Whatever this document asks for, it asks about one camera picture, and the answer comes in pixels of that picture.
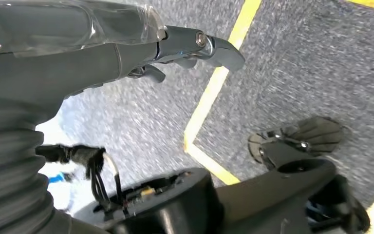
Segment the screw head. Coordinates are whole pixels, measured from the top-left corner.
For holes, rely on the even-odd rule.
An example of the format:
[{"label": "screw head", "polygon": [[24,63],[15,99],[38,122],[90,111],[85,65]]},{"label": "screw head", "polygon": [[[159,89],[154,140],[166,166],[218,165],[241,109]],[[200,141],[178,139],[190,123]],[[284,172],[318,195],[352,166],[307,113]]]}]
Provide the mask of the screw head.
[{"label": "screw head", "polygon": [[200,47],[204,47],[207,43],[207,36],[203,32],[196,34],[196,43]]},{"label": "screw head", "polygon": [[303,147],[303,148],[307,148],[309,146],[309,144],[306,142],[306,141],[302,141],[300,143],[300,145]]}]

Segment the electrical wire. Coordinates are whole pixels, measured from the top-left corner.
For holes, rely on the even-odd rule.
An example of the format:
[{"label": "electrical wire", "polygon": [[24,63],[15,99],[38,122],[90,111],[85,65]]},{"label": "electrical wire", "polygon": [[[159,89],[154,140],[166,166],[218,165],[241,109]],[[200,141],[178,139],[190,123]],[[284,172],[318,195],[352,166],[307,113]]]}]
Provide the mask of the electrical wire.
[{"label": "electrical wire", "polygon": [[103,158],[107,161],[108,165],[111,167],[112,173],[114,175],[118,174],[118,167],[117,164],[114,162],[114,160],[111,158],[109,154],[104,152],[102,154]]}]

